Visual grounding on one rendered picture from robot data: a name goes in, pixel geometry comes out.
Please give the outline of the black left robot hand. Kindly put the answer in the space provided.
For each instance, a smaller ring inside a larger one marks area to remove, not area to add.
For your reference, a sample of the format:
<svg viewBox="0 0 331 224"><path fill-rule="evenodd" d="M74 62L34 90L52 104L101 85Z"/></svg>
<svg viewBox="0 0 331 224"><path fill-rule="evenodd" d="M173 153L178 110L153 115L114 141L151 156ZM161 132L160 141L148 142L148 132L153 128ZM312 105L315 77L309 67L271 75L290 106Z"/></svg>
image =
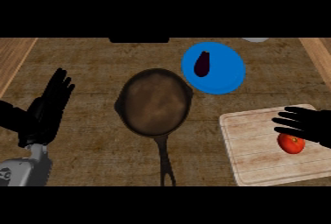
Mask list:
<svg viewBox="0 0 331 224"><path fill-rule="evenodd" d="M76 85L68 71L59 68L46 85L45 93L23 110L0 100L0 127L18 134L18 146L48 145L57 138L64 110Z"/></svg>

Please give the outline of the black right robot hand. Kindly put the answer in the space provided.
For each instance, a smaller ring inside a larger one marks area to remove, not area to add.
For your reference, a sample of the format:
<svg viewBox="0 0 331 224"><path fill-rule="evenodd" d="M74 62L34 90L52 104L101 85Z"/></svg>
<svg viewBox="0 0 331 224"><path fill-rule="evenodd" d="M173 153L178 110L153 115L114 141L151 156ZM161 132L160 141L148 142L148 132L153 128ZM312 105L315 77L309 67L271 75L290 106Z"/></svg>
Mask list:
<svg viewBox="0 0 331 224"><path fill-rule="evenodd" d="M331 149L331 110L286 107L272 121L283 124L283 127L274 128L277 132L320 143Z"/></svg>

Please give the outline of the red tomato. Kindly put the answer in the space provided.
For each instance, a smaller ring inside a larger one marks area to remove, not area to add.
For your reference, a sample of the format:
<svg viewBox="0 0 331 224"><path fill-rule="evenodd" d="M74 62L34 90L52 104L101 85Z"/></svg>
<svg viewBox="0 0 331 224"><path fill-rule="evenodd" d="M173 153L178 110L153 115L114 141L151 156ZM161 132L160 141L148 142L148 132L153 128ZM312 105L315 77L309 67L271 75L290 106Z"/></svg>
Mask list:
<svg viewBox="0 0 331 224"><path fill-rule="evenodd" d="M278 145L289 154L299 154L306 147L306 140L281 133L277 138Z"/></svg>

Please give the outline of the pale wooden cutting board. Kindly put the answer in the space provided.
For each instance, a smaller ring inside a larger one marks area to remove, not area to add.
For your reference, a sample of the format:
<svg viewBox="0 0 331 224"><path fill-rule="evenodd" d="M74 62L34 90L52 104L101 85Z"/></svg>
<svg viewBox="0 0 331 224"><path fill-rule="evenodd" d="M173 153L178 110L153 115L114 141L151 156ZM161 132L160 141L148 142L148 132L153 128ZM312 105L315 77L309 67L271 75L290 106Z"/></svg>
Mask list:
<svg viewBox="0 0 331 224"><path fill-rule="evenodd" d="M274 186L331 177L331 149L311 141L299 154L280 147L272 118L284 107L221 115L225 149L238 186Z"/></svg>

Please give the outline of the dark cast iron pan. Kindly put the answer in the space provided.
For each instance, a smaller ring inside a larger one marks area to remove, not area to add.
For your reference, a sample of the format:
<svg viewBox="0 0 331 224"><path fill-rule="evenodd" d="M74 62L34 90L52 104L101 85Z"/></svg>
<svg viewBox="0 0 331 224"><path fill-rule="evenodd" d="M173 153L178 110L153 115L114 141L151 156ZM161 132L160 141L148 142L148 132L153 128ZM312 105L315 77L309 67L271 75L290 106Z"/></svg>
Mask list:
<svg viewBox="0 0 331 224"><path fill-rule="evenodd" d="M127 128L154 139L160 149L160 185L166 176L176 179L167 152L170 133L181 127L192 105L192 88L170 70L153 68L141 71L126 82L114 109Z"/></svg>

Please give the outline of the blue plate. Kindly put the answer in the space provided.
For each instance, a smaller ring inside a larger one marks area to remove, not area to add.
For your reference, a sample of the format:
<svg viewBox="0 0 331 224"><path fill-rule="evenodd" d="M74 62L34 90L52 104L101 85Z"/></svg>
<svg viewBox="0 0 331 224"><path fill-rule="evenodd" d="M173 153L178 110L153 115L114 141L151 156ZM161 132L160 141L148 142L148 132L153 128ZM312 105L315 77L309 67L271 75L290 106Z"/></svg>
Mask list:
<svg viewBox="0 0 331 224"><path fill-rule="evenodd" d="M210 71L200 77L194 66L203 52L210 54ZM188 48L181 59L181 70L191 85L212 95L231 93L244 83L244 60L238 52L219 42L200 42Z"/></svg>

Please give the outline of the dark purple eggplant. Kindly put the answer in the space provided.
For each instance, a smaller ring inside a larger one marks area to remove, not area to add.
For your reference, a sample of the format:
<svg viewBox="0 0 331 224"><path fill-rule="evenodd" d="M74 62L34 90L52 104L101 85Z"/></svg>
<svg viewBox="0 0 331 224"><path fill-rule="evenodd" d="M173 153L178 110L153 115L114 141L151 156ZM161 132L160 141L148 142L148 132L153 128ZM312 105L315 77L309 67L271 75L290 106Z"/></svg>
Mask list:
<svg viewBox="0 0 331 224"><path fill-rule="evenodd" d="M194 72L198 77L204 77L210 72L210 53L203 51L195 61Z"/></svg>

